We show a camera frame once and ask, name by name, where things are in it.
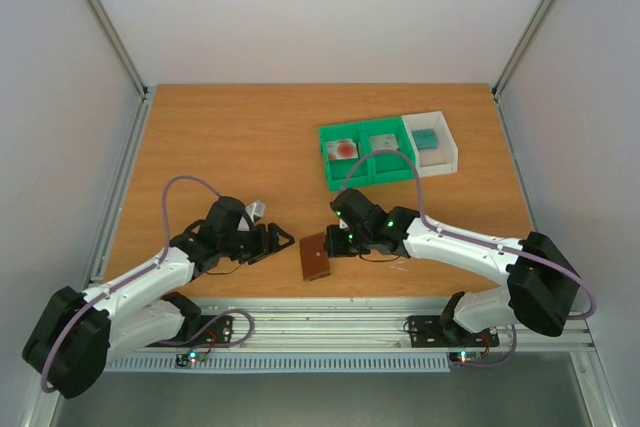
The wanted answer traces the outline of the brown leather card holder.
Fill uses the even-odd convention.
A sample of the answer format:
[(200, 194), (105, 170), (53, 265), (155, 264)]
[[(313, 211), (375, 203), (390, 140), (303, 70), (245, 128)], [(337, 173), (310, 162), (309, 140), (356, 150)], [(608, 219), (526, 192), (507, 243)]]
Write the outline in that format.
[(317, 233), (304, 237), (299, 242), (302, 278), (311, 282), (328, 277), (330, 261), (325, 250), (325, 234)]

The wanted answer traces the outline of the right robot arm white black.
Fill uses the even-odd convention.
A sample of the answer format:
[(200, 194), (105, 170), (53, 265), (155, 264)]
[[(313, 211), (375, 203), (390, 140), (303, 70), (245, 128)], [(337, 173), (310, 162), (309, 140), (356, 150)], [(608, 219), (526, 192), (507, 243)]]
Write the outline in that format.
[(383, 255), (437, 261), (474, 273), (495, 288), (451, 296), (438, 319), (450, 345), (490, 327), (520, 323), (547, 337), (560, 336), (579, 290), (576, 272), (544, 235), (496, 238), (422, 219), (418, 211), (376, 204), (332, 203), (339, 222), (326, 232), (331, 257)]

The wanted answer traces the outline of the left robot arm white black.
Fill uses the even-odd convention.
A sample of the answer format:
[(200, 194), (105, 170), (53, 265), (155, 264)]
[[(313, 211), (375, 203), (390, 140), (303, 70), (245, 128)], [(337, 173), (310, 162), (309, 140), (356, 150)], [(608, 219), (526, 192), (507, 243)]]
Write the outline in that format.
[(207, 216), (170, 238), (161, 251), (101, 286), (64, 287), (49, 299), (22, 352), (46, 393), (74, 398), (112, 361), (141, 348), (184, 346), (202, 336), (202, 310), (179, 288), (229, 259), (257, 263), (295, 242), (264, 205), (222, 196)]

